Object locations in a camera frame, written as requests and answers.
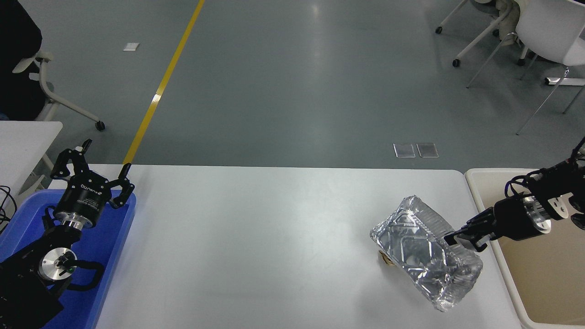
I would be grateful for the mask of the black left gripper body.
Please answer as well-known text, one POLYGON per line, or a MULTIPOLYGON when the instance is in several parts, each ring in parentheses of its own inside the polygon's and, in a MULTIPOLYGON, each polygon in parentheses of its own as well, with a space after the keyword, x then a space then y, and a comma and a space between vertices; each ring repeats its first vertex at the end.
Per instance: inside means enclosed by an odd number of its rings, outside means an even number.
POLYGON ((98 174, 77 174, 69 178, 67 187, 54 209, 59 221, 77 221, 96 226, 105 204, 111 199, 109 180, 98 174))

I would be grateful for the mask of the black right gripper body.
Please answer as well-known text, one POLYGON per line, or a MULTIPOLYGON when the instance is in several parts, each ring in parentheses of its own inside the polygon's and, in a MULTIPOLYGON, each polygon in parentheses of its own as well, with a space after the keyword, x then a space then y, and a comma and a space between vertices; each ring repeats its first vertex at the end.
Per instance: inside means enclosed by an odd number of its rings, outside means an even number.
POLYGON ((514 241, 534 237, 534 224, 525 209, 523 198, 510 197, 493 206, 495 228, 493 240, 507 237, 514 241))

